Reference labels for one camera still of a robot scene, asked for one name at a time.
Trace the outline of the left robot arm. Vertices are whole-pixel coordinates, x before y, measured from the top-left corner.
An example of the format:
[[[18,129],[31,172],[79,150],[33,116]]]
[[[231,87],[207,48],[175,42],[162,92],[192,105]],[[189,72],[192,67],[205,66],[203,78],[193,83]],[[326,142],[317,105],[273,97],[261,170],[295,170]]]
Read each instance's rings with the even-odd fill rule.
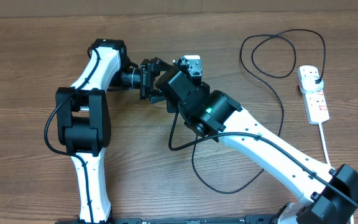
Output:
[[[89,63],[69,87],[55,95],[58,140],[66,147],[76,169],[80,192],[77,223],[112,223],[106,190],[104,156],[111,140],[106,93],[111,86],[139,89],[142,99],[152,97],[155,77],[171,65],[153,58],[142,67],[130,61],[123,40],[96,39],[88,48]]]

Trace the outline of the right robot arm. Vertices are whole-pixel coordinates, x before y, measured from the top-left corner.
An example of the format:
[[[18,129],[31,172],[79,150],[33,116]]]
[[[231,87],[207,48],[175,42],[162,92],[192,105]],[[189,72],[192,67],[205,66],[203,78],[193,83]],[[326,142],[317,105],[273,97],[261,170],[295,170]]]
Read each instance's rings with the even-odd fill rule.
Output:
[[[347,223],[358,209],[358,173],[334,169],[300,152],[267,128],[227,94],[196,86],[173,68],[156,82],[168,102],[201,140],[214,139],[252,159],[297,199],[272,223]]]

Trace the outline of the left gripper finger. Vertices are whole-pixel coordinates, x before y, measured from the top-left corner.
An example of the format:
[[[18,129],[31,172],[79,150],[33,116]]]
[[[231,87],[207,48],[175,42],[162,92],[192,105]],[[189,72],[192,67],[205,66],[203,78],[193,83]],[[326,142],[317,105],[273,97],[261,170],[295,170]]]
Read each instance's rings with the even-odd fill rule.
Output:
[[[162,90],[154,89],[149,95],[150,103],[155,104],[161,101],[166,100],[166,97],[163,95]]]
[[[155,57],[154,58],[154,72],[160,73],[160,72],[167,72],[171,68],[173,68],[173,65],[170,65],[169,63],[163,61],[162,59]]]

